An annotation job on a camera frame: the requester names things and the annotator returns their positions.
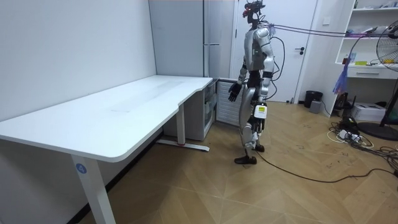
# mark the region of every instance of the black trash can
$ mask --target black trash can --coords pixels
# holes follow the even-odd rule
[[[304,106],[305,106],[306,108],[310,108],[310,107],[311,107],[312,101],[313,101],[313,100],[321,101],[322,96],[323,96],[323,93],[318,92],[318,91],[312,91],[312,90],[310,90],[310,91],[305,92]]]

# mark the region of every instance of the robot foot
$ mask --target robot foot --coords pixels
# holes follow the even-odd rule
[[[257,145],[256,148],[254,148],[252,150],[255,150],[257,152],[265,152],[266,151],[266,149],[262,145]]]
[[[253,156],[252,158],[250,158],[249,156],[244,156],[241,158],[236,158],[235,160],[236,164],[241,164],[241,165],[245,165],[245,164],[257,164],[257,159]]]

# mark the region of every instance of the electric fan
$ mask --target electric fan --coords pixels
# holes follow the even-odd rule
[[[391,24],[380,35],[379,42],[376,47],[377,57],[380,63],[386,68],[398,72],[398,21]],[[358,123],[360,131],[377,138],[398,141],[398,131],[386,124],[390,124],[389,116],[398,99],[398,90],[395,92],[391,102],[388,105],[387,111],[380,124],[363,122]]]

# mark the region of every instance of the power strip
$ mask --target power strip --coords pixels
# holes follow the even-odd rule
[[[341,130],[338,133],[338,137],[341,139],[346,139],[346,138],[351,138],[353,141],[358,142],[359,140],[361,140],[361,136],[357,135],[357,134],[352,134],[350,132],[347,132],[346,130]]]

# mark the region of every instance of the circular logo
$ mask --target circular logo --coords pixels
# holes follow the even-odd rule
[[[87,169],[83,164],[76,164],[77,171],[81,172],[82,174],[87,173]]]

